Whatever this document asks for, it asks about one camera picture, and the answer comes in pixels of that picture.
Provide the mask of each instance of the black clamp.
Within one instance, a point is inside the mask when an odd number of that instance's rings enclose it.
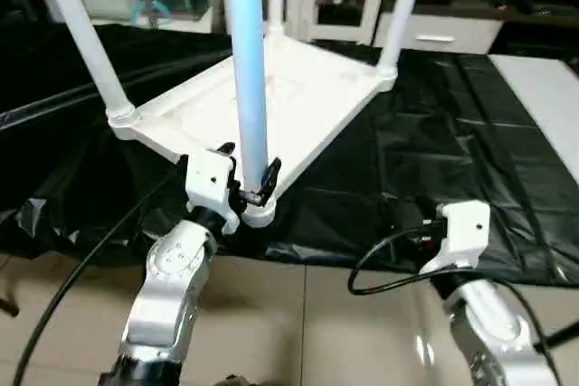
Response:
[[[241,214],[247,208],[248,203],[257,207],[263,207],[271,198],[276,186],[278,185],[281,160],[278,157],[273,159],[261,178],[261,186],[258,192],[246,192],[241,189],[241,183],[235,180],[237,161],[231,156],[234,149],[235,144],[233,142],[227,142],[221,145],[217,149],[217,152],[227,154],[233,161],[233,169],[230,173],[228,183],[230,188],[229,204],[232,207],[232,210]]]

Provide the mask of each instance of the black wire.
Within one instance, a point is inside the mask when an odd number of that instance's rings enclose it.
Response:
[[[384,293],[386,291],[392,291],[393,289],[404,287],[406,285],[410,285],[410,284],[413,284],[415,282],[420,282],[420,281],[431,279],[431,278],[437,278],[440,276],[449,276],[449,275],[467,275],[467,276],[471,276],[471,277],[478,278],[478,279],[491,280],[491,281],[495,282],[496,284],[499,284],[499,285],[502,285],[503,287],[506,287],[515,296],[515,298],[518,300],[518,302],[523,306],[525,311],[527,311],[528,317],[531,320],[531,324],[535,328],[536,336],[537,336],[537,338],[539,340],[539,344],[541,346],[541,353],[545,356],[547,365],[549,366],[549,368],[553,372],[553,375],[555,376],[557,384],[559,386],[563,386],[563,383],[561,382],[561,377],[559,375],[559,371],[556,368],[555,360],[553,359],[553,355],[551,354],[551,350],[550,350],[550,347],[549,347],[547,339],[546,339],[545,331],[543,330],[543,326],[541,325],[538,317],[536,316],[535,311],[533,310],[531,305],[527,302],[527,300],[524,298],[524,296],[520,293],[520,291],[518,289],[516,289],[512,284],[510,284],[506,280],[492,276],[492,274],[489,273],[488,271],[482,272],[482,271],[474,270],[471,268],[446,268],[446,269],[434,270],[434,271],[424,273],[421,275],[411,276],[409,278],[399,279],[399,280],[396,280],[394,282],[389,282],[387,284],[378,285],[375,287],[365,287],[365,288],[355,288],[354,287],[354,284],[356,282],[356,277],[359,274],[360,270],[362,269],[364,264],[370,258],[372,258],[372,256],[378,250],[383,249],[385,246],[389,245],[390,243],[392,243],[395,240],[398,240],[402,237],[423,232],[426,228],[428,228],[428,226],[430,226],[430,225],[424,225],[422,227],[411,228],[408,230],[402,230],[402,231],[396,232],[395,234],[393,234],[389,237],[386,237],[385,239],[383,239],[382,241],[377,243],[373,248],[371,248],[368,251],[368,253],[366,253],[364,255],[364,257],[362,259],[360,259],[357,262],[356,266],[350,272],[350,275],[349,275],[348,280],[347,280],[348,291],[351,294],[353,294],[354,296],[371,296],[373,294]]]
[[[41,334],[44,331],[44,328],[50,321],[54,311],[61,303],[62,298],[66,295],[66,293],[71,289],[72,285],[77,281],[79,276],[81,275],[82,271],[89,266],[90,261],[95,257],[99,250],[101,250],[110,238],[114,235],[116,231],[133,215],[137,212],[143,204],[148,201],[155,193],[157,193],[166,183],[168,183],[178,171],[176,170],[179,165],[172,167],[169,170],[169,173],[163,177],[163,179],[152,189],[150,190],[145,196],[143,196],[136,204],[131,208],[118,222],[112,229],[105,235],[92,250],[89,254],[82,260],[82,262],[72,271],[72,273],[66,278],[64,283],[61,285],[59,290],[56,292],[54,297],[52,298],[51,302],[48,304],[46,309],[43,312],[43,316],[41,316],[40,320],[36,324],[30,338],[28,339],[28,343],[20,356],[20,360],[18,361],[18,365],[16,366],[16,372],[14,373],[13,379],[13,386],[20,386],[22,384],[22,380],[24,378],[24,373],[26,372],[26,368],[28,367],[28,363],[30,362],[30,358],[33,354],[34,348],[38,344],[38,340],[40,339]]]

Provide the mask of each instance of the drawer handle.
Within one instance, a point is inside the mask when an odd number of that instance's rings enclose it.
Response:
[[[416,35],[417,41],[430,41],[430,42],[455,42],[456,39],[453,36],[444,35]]]

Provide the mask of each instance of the black cable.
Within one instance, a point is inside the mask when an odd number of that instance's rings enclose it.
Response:
[[[546,338],[546,343],[553,350],[556,347],[567,344],[569,341],[573,341],[579,337],[579,320],[574,323],[555,330]],[[535,348],[538,352],[542,352],[543,345],[541,343],[535,344]]]
[[[51,302],[48,304],[46,309],[43,312],[43,316],[41,316],[40,320],[36,324],[30,338],[28,339],[28,343],[20,356],[20,360],[18,361],[18,365],[16,366],[16,372],[14,373],[14,379],[12,381],[13,386],[21,386],[22,380],[24,378],[24,373],[26,372],[26,368],[28,367],[28,363],[30,362],[30,358],[33,354],[34,348],[38,344],[38,340],[40,339],[41,334],[44,331],[44,328],[50,321],[54,311],[61,303],[62,298],[66,295],[66,293],[71,289],[72,285],[77,281],[79,276],[81,275],[82,271],[89,266],[90,261],[95,257],[99,250],[101,250],[110,238],[114,235],[116,231],[135,213],[137,212],[143,204],[148,201],[155,193],[157,193],[166,183],[168,183],[174,176],[178,174],[178,168],[180,165],[176,165],[169,170],[169,173],[163,177],[163,179],[152,189],[150,190],[145,196],[143,196],[136,204],[131,208],[118,222],[112,229],[95,245],[94,248],[89,252],[89,254],[82,260],[82,262],[72,271],[72,273],[66,278],[64,283],[61,285],[59,290],[56,292],[54,297],[52,298]]]
[[[541,353],[545,356],[547,365],[549,366],[549,368],[553,372],[553,375],[555,376],[557,384],[559,386],[563,386],[563,383],[561,382],[561,377],[559,375],[559,371],[556,368],[555,360],[553,359],[553,355],[551,354],[550,347],[549,347],[547,339],[546,339],[545,331],[543,330],[543,326],[541,325],[538,317],[536,316],[535,311],[533,310],[531,305],[527,302],[527,300],[523,297],[523,295],[520,293],[520,291],[518,289],[516,289],[512,284],[510,284],[506,280],[492,276],[492,274],[489,273],[488,271],[482,272],[482,271],[474,270],[471,268],[446,268],[446,269],[434,270],[434,271],[424,273],[421,275],[411,276],[409,278],[399,279],[399,280],[396,280],[394,282],[389,282],[387,284],[378,285],[375,287],[366,287],[366,288],[355,288],[354,287],[354,284],[356,282],[356,277],[359,274],[360,270],[362,269],[364,264],[370,258],[372,258],[372,256],[378,250],[383,249],[385,246],[389,245],[393,241],[398,240],[402,237],[417,234],[420,232],[424,232],[424,230],[427,229],[428,226],[430,226],[430,225],[424,225],[422,227],[411,228],[408,230],[402,230],[402,231],[396,232],[395,234],[393,234],[389,237],[386,237],[385,239],[383,239],[382,241],[377,243],[373,248],[371,248],[368,251],[368,253],[366,253],[364,255],[364,257],[362,259],[360,259],[357,262],[356,266],[350,272],[350,275],[349,275],[348,280],[347,280],[348,291],[351,294],[353,294],[354,296],[371,296],[373,294],[384,293],[386,291],[391,291],[393,289],[404,287],[406,285],[410,285],[410,284],[413,284],[415,282],[420,282],[420,281],[427,280],[427,279],[437,278],[440,276],[449,276],[449,275],[463,275],[463,276],[470,276],[470,277],[477,278],[477,279],[487,279],[487,280],[493,281],[496,284],[499,284],[499,285],[502,285],[503,287],[506,287],[515,296],[515,298],[518,300],[518,302],[523,306],[525,311],[527,311],[528,317],[531,320],[531,324],[535,328],[536,336],[539,340],[538,344],[540,345],[540,348],[541,348]]]

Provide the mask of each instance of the floor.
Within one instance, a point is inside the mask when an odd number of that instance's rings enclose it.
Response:
[[[0,384],[10,384],[35,322],[75,264],[56,254],[0,256],[0,296],[22,309],[16,318],[0,314]],[[472,384],[430,287],[352,297],[346,277],[338,268],[217,258],[182,383],[208,386],[236,373],[287,386]],[[393,277],[366,273],[361,283]],[[45,331],[24,384],[97,384],[116,358],[139,280],[138,268],[87,270]],[[523,291],[547,331],[579,315],[579,293]],[[565,386],[579,386],[579,342],[557,349],[555,361]]]

